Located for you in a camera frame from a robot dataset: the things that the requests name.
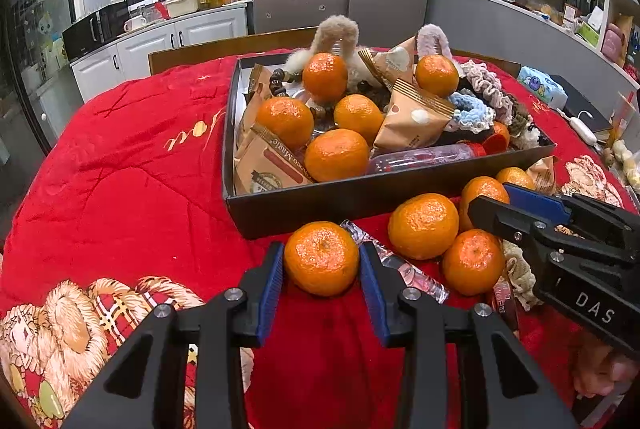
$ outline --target pink container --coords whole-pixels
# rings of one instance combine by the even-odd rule
[[[372,158],[367,174],[388,173],[402,169],[415,169],[430,165],[450,164],[459,160],[468,160],[476,156],[485,156],[486,152],[480,144],[451,144],[450,146],[433,146],[412,151],[381,154]]]
[[[602,43],[602,54],[612,63],[617,62],[620,58],[624,40],[625,35],[622,34],[622,31],[613,23],[610,23],[604,36],[604,42]]]

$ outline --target white kitchen cabinet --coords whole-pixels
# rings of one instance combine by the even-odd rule
[[[115,88],[126,79],[117,45],[80,59],[74,64],[73,72],[84,102]]]
[[[178,47],[173,23],[145,30],[117,43],[127,80],[149,77],[149,54]]]
[[[244,8],[229,8],[210,14],[196,15],[177,21],[175,30],[178,36],[176,46],[239,37],[246,35],[246,10]]]
[[[149,77],[149,54],[246,35],[246,2],[180,16],[136,30],[71,63],[84,102],[132,79]]]

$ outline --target blue gripper pad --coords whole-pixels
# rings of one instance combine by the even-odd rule
[[[390,342],[390,331],[386,322],[385,300],[364,244],[360,246],[360,285],[369,310],[373,332],[382,346],[387,347]]]
[[[258,328],[256,330],[256,337],[260,341],[262,346],[271,333],[271,326],[273,325],[273,318],[276,314],[276,307],[278,306],[278,299],[280,298],[280,291],[282,289],[282,257],[284,254],[284,245],[280,243],[277,248],[273,265],[269,271],[267,283],[264,286],[262,296],[260,297],[260,310],[258,312]]]
[[[546,222],[553,226],[569,223],[571,213],[561,201],[517,185],[506,183],[504,188],[509,194],[509,201],[513,207],[540,219],[546,219]]]

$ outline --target silver foil wrapper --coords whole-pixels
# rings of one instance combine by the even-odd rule
[[[417,268],[417,266],[412,265],[392,250],[387,249],[382,243],[375,239],[375,237],[367,234],[367,232],[363,231],[352,221],[345,219],[340,226],[351,234],[351,237],[358,246],[365,241],[373,243],[378,251],[382,265],[388,266],[389,268],[395,268],[400,273],[407,286],[413,286],[418,290],[429,294],[440,304],[447,300],[447,297],[449,297],[449,290],[447,290],[442,283],[436,281],[430,275],[426,275],[423,271]]]

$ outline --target blue scrunchie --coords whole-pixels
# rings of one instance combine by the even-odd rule
[[[445,128],[446,132],[463,130],[478,134],[488,130],[494,123],[495,110],[477,97],[453,92],[449,101],[456,110]]]

